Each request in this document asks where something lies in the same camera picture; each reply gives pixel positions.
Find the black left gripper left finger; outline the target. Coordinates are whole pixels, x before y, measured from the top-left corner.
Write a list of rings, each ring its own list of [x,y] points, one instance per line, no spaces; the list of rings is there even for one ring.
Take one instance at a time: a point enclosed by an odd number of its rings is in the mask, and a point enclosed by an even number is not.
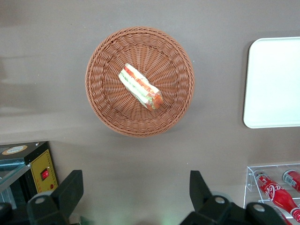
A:
[[[73,170],[54,191],[37,194],[27,203],[30,224],[68,225],[83,193],[83,172]]]

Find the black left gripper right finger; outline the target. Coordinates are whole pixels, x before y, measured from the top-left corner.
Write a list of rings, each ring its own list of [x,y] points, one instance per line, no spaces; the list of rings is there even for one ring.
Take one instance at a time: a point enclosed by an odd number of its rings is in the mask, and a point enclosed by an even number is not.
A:
[[[194,207],[182,225],[246,225],[245,210],[226,197],[213,195],[199,171],[190,172],[189,195]]]

